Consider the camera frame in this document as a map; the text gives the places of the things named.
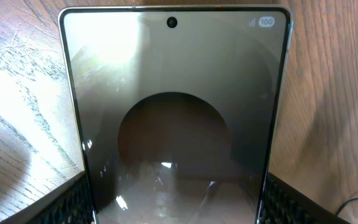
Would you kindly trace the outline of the Galaxy S25 Ultra smartphone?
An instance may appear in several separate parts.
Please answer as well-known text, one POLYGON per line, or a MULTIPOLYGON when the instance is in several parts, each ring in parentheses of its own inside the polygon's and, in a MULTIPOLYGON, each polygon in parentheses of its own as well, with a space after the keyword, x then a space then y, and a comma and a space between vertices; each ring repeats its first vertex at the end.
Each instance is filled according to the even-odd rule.
POLYGON ((259 223, 293 27, 280 5, 58 16, 97 223, 259 223))

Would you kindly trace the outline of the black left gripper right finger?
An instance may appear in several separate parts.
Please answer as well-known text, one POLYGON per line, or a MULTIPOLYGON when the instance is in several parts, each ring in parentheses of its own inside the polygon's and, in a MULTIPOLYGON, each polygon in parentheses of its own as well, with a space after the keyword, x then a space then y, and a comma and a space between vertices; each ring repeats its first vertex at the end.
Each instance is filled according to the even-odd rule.
POLYGON ((349 224, 271 173, 266 176, 259 223, 349 224))

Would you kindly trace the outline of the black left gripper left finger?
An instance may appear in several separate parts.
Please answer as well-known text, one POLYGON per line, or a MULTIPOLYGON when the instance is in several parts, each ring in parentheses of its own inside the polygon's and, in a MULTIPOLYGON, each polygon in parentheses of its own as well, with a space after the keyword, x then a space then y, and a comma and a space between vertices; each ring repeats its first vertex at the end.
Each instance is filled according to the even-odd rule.
POLYGON ((82 171, 0 224, 74 224, 93 221, 90 188, 86 174, 82 171))

